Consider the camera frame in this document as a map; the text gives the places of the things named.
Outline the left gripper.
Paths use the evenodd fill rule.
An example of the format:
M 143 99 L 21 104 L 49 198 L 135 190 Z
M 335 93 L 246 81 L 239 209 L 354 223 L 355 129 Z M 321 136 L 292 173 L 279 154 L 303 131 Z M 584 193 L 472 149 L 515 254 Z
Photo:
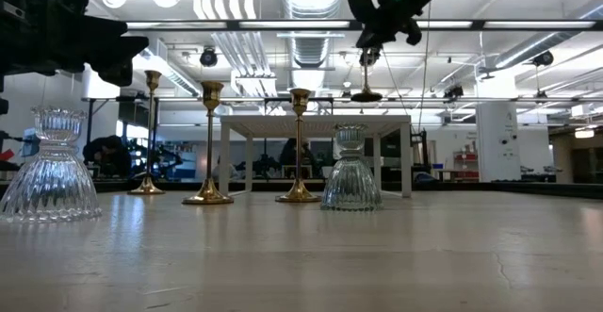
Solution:
M 148 47 L 122 21 L 89 16 L 89 0 L 0 0 L 0 74 L 82 74 L 89 66 L 130 86 L 133 58 Z

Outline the short brass candlestick holder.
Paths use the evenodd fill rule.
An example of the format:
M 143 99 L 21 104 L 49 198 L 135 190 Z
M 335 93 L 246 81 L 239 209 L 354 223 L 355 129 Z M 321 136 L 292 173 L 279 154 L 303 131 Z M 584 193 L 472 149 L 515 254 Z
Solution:
M 215 185 L 212 177 L 212 147 L 213 147 L 213 119 L 214 111 L 220 104 L 220 92 L 223 85 L 217 81 L 203 81 L 203 104 L 207 117 L 207 144 L 206 144 L 206 178 L 201 188 L 192 196 L 182 200 L 183 205 L 224 205 L 232 204 L 234 199 L 222 194 Z
M 319 196 L 306 188 L 302 178 L 302 115 L 307 110 L 310 93 L 310 90 L 300 88 L 290 91 L 292 108 L 296 114 L 296 176 L 291 189 L 275 199 L 277 203 L 309 204 L 320 201 Z

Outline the clear ribbed glass candle holder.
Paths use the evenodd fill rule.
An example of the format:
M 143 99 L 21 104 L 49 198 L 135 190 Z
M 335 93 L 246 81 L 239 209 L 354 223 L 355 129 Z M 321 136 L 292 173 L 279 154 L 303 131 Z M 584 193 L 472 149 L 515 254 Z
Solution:
M 17 172 L 0 198 L 7 222 L 72 222 L 102 215 L 76 141 L 87 114 L 62 107 L 32 107 L 39 151 Z

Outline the clear glass cup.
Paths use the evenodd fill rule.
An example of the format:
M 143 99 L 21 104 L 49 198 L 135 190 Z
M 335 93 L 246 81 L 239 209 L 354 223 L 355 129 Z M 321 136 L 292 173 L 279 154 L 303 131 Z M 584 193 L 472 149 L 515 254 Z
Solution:
M 383 208 L 383 200 L 364 160 L 365 134 L 363 123 L 337 123 L 335 145 L 339 148 L 336 161 L 324 188 L 320 208 L 332 211 L 375 211 Z

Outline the black gantry bar with lights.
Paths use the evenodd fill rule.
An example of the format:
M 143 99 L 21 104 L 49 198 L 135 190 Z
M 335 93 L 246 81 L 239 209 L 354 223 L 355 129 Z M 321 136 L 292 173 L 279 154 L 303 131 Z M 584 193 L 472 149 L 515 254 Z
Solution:
M 432 31 L 596 31 L 603 20 L 418 20 L 421 30 Z M 201 31 L 360 31 L 355 20 L 164 20 L 132 21 L 128 29 L 140 32 Z

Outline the person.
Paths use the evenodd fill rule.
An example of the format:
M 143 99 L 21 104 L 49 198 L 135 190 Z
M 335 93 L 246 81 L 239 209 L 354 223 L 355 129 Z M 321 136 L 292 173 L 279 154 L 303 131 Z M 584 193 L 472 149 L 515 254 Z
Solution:
M 100 167 L 105 177 L 126 178 L 131 171 L 131 156 L 122 139 L 116 135 L 97 138 L 87 143 L 83 149 L 85 162 Z
M 297 140 L 288 139 L 279 156 L 282 166 L 283 178 L 294 178 L 296 176 L 297 162 Z M 319 167 L 310 150 L 307 139 L 301 140 L 301 176 L 303 178 L 316 178 L 319 176 Z

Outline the white perforated metal shelf riser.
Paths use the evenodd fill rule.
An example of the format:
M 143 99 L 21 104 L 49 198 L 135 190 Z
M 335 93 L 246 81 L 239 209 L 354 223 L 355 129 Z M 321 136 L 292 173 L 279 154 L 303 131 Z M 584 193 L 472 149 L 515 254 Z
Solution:
M 412 196 L 413 149 L 411 147 L 411 117 L 408 115 L 324 115 L 306 116 L 302 120 L 302 132 L 307 138 L 331 138 L 338 123 L 363 123 L 373 138 L 373 161 L 380 157 L 380 138 L 393 131 L 400 133 L 400 196 Z M 292 138 L 296 135 L 296 119 L 293 116 L 230 115 L 220 119 L 220 188 L 226 189 L 230 162 L 231 133 L 236 132 L 247 141 L 249 150 L 254 139 Z

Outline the red storage rack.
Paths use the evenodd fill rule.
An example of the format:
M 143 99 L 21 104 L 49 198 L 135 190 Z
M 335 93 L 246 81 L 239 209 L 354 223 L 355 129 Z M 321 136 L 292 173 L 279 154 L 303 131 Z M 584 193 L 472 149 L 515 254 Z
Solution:
M 451 177 L 456 182 L 478 182 L 480 180 L 478 155 L 469 152 L 455 152 Z

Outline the black aluminium table frame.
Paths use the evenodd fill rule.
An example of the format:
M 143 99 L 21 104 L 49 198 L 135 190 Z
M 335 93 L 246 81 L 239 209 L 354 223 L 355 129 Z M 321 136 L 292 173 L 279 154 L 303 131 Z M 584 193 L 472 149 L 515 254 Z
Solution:
M 97 192 L 117 192 L 134 189 L 139 181 L 99 181 L 94 182 Z M 290 189 L 292 182 L 267 182 L 259 181 L 252 183 L 252 191 L 255 192 L 285 192 Z M 163 182 L 157 185 L 165 191 L 193 191 L 201 187 L 201 183 L 194 182 Z M 323 182 L 305 182 L 305 186 L 315 192 L 322 192 L 325 184 Z M 389 192 L 401 192 L 400 182 L 384 182 L 383 190 Z M 0 198 L 8 189 L 8 182 L 0 182 Z M 231 183 L 229 190 L 239 192 L 245 189 L 244 183 Z M 490 182 L 490 183 L 450 183 L 431 182 L 414 183 L 412 192 L 415 191 L 501 191 L 536 195 L 561 196 L 571 198 L 603 200 L 603 185 L 594 184 L 556 184 L 536 182 Z

